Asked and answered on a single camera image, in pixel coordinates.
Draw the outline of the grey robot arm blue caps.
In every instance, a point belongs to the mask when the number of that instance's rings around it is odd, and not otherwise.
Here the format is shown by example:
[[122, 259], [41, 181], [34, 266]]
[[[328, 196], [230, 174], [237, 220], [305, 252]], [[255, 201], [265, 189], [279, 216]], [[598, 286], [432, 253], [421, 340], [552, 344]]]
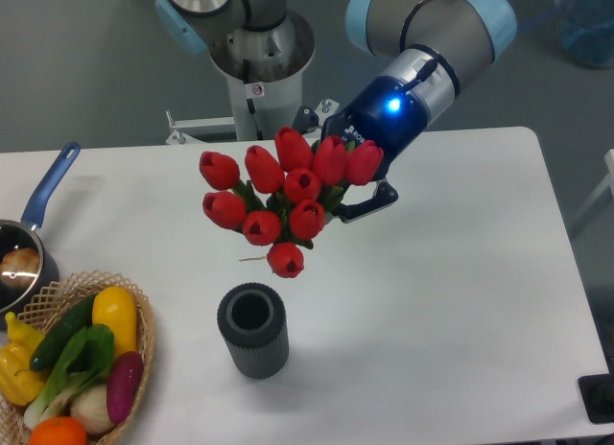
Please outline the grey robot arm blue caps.
[[383, 150], [371, 199], [333, 209], [346, 223], [396, 202], [386, 179], [390, 164], [517, 31], [507, 0], [350, 0], [348, 39], [391, 62], [348, 105], [326, 110], [302, 102], [315, 38], [287, 0], [156, 0], [155, 9], [180, 47], [208, 53], [225, 76], [239, 140], [270, 138], [289, 125], [353, 145], [372, 140]]

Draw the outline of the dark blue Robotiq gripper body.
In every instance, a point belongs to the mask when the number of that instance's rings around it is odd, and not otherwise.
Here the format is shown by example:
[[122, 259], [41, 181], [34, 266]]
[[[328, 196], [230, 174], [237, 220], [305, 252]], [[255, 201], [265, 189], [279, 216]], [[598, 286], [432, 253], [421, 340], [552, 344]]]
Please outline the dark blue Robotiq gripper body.
[[343, 142], [358, 146], [374, 141], [384, 152], [374, 176], [383, 178], [392, 161], [427, 124], [425, 106], [415, 96], [404, 94], [398, 79], [380, 76], [344, 109], [325, 120], [321, 136], [337, 135]]

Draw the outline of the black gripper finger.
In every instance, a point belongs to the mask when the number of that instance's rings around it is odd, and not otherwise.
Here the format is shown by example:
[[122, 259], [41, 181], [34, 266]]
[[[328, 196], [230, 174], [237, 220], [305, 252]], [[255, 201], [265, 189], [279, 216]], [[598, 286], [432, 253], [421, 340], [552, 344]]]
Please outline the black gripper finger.
[[305, 138], [321, 138], [325, 119], [307, 105], [302, 105], [292, 122], [292, 128]]
[[386, 178], [383, 178], [376, 181], [370, 199], [349, 205], [340, 203], [332, 210], [332, 218], [339, 219], [342, 223], [353, 223], [393, 205], [398, 199], [399, 194], [396, 189], [390, 185]]

